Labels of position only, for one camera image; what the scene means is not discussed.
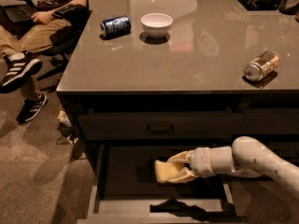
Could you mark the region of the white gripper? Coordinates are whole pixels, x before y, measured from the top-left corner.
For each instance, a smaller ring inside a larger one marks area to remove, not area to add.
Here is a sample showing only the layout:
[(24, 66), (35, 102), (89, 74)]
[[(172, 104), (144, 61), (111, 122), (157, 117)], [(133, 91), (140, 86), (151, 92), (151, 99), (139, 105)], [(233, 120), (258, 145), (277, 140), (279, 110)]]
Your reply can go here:
[(193, 181), (197, 177), (208, 178), (215, 173), (211, 164), (211, 152), (209, 147), (199, 147), (194, 150), (186, 150), (170, 157), (168, 162), (189, 163), (191, 170), (183, 168), (176, 174), (170, 175), (166, 181), (169, 183), (183, 183)]

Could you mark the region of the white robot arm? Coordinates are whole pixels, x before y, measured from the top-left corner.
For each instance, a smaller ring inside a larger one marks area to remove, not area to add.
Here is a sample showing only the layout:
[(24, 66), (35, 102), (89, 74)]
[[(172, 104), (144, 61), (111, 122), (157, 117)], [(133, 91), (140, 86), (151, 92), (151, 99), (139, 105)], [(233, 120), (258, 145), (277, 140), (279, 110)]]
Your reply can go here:
[(299, 167), (281, 159), (255, 138), (241, 136), (230, 147), (198, 147), (167, 160), (171, 183), (187, 183), (217, 174), (239, 177), (266, 175), (296, 198), (299, 197)]

